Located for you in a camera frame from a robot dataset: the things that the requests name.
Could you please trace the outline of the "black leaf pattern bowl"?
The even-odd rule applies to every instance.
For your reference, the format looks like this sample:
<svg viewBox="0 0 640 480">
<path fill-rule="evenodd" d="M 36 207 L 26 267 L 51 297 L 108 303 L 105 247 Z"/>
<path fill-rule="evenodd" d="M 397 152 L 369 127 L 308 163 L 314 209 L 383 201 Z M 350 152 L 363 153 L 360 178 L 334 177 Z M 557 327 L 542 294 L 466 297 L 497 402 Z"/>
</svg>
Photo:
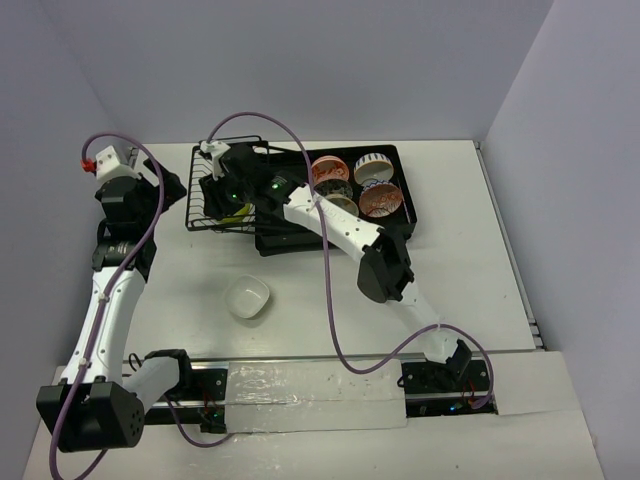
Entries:
<svg viewBox="0 0 640 480">
<path fill-rule="evenodd" d="M 343 179 L 328 179 L 317 183 L 315 190 L 322 196 L 331 194 L 339 194 L 351 199 L 353 197 L 353 189 L 349 181 Z"/>
</svg>

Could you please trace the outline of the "white bowl pink rim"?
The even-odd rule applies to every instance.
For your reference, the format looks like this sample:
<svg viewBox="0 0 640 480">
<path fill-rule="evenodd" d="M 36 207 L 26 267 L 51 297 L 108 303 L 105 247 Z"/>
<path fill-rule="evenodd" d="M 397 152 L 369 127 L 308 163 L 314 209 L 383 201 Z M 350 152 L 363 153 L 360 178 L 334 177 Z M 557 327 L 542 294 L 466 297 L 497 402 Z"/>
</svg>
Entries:
<svg viewBox="0 0 640 480">
<path fill-rule="evenodd" d="M 373 152 L 361 156 L 353 168 L 354 181 L 364 185 L 369 180 L 389 181 L 394 175 L 394 166 L 384 154 Z"/>
</svg>

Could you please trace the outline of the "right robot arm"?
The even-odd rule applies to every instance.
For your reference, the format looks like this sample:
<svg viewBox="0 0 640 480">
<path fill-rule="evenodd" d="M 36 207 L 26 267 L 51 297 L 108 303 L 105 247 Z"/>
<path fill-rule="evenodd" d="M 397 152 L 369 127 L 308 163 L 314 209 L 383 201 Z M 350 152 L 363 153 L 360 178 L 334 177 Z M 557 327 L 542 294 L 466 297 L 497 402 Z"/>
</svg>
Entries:
<svg viewBox="0 0 640 480">
<path fill-rule="evenodd" d="M 199 150 L 211 165 L 200 181 L 206 216 L 221 220 L 251 204 L 263 215 L 319 235 L 325 246 L 334 245 L 357 263 L 359 291 L 411 329 L 439 387 L 455 391 L 468 380 L 471 351 L 460 330 L 443 324 L 420 292 L 397 228 L 361 219 L 292 173 L 271 170 L 246 143 L 203 141 Z"/>
</svg>

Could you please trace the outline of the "green bowl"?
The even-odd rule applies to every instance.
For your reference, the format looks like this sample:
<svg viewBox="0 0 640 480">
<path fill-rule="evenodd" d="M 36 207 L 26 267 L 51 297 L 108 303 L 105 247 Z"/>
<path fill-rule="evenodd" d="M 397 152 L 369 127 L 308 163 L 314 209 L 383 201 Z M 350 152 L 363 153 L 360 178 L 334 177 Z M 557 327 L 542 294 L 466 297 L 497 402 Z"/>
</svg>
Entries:
<svg viewBox="0 0 640 480">
<path fill-rule="evenodd" d="M 219 221 L 220 224 L 242 223 L 250 216 L 253 206 L 251 204 L 245 204 L 234 214 L 224 217 Z"/>
</svg>

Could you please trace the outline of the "orange blue geometric bowl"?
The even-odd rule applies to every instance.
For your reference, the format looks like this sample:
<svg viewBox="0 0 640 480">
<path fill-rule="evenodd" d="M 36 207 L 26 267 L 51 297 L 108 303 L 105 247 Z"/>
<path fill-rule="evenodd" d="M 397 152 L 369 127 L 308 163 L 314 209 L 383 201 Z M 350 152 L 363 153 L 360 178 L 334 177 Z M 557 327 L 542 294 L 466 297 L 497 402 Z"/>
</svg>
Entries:
<svg viewBox="0 0 640 480">
<path fill-rule="evenodd" d="M 399 187 L 389 181 L 371 180 L 364 184 L 358 200 L 360 211 L 371 218 L 383 218 L 396 212 L 403 203 Z"/>
</svg>

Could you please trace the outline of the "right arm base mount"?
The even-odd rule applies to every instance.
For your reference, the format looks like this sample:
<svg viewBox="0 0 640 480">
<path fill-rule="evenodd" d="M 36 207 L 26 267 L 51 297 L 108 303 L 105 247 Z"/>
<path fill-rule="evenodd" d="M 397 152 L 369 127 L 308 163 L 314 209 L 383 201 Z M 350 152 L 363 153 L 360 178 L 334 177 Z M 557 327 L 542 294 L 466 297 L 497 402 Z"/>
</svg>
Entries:
<svg viewBox="0 0 640 480">
<path fill-rule="evenodd" d="M 404 392 L 408 418 L 496 414 L 493 400 L 481 408 L 472 407 L 487 394 L 489 380 L 481 359 L 472 359 L 456 383 L 426 361 L 402 361 L 397 386 Z"/>
</svg>

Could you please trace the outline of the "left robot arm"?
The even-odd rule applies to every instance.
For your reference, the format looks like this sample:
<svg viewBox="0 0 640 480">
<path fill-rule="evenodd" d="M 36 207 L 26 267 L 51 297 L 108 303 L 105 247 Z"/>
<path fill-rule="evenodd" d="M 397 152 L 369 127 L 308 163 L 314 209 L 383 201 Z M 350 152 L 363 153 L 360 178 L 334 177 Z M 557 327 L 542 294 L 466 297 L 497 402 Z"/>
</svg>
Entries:
<svg viewBox="0 0 640 480">
<path fill-rule="evenodd" d="M 133 314 L 157 251 L 155 226 L 186 195 L 178 176 L 153 160 L 143 164 L 156 184 L 116 161 L 95 163 L 95 198 L 104 217 L 92 255 L 91 299 L 58 383 L 42 387 L 36 399 L 55 452 L 134 447 L 154 403 L 166 393 L 184 398 L 195 386 L 183 350 L 152 352 L 131 376 L 123 373 Z"/>
</svg>

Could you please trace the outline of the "orange floral bowl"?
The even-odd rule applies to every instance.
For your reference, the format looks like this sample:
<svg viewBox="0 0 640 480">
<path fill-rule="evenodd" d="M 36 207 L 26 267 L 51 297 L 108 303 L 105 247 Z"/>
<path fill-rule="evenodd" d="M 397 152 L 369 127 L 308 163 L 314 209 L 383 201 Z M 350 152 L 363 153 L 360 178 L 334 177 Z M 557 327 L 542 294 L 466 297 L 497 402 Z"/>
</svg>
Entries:
<svg viewBox="0 0 640 480">
<path fill-rule="evenodd" d="M 312 165 L 312 178 L 315 184 L 328 180 L 344 180 L 350 178 L 350 170 L 347 164 L 334 155 L 324 155 L 316 159 Z"/>
</svg>

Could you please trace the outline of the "white square bowl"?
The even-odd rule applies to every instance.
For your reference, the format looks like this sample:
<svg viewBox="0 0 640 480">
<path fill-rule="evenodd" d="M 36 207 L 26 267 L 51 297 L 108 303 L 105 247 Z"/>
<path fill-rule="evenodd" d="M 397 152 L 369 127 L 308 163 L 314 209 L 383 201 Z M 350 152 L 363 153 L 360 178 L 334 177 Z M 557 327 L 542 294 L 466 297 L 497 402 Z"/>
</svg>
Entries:
<svg viewBox="0 0 640 480">
<path fill-rule="evenodd" d="M 241 319 L 252 319 L 264 309 L 270 296 L 271 291 L 265 282 L 245 274 L 229 284 L 223 298 L 231 314 Z"/>
</svg>

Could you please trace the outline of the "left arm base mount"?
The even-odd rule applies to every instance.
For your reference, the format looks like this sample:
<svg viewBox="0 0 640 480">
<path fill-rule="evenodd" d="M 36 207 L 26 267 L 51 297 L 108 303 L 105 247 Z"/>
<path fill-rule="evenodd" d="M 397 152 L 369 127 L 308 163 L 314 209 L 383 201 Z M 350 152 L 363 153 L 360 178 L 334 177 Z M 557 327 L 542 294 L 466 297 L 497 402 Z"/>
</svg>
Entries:
<svg viewBox="0 0 640 480">
<path fill-rule="evenodd" d="M 130 376 L 142 365 L 142 360 L 129 355 L 124 376 Z M 199 427 L 200 433 L 226 434 L 225 398 L 229 366 L 215 363 L 196 363 L 190 386 L 173 395 L 171 405 L 183 426 Z M 145 415 L 145 426 L 175 425 L 166 401 L 160 399 Z"/>
</svg>

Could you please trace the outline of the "leaf pattern white bowl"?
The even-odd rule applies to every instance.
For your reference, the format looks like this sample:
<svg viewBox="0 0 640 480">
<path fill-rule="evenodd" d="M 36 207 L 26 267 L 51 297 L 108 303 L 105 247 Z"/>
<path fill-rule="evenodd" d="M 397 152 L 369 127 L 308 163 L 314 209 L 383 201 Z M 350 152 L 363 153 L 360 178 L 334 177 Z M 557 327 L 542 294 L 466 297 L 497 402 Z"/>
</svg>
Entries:
<svg viewBox="0 0 640 480">
<path fill-rule="evenodd" d="M 356 203 L 348 197 L 337 195 L 337 196 L 327 196 L 327 200 L 329 200 L 334 205 L 342 208 L 346 212 L 354 215 L 356 217 L 359 216 L 359 208 Z"/>
</svg>

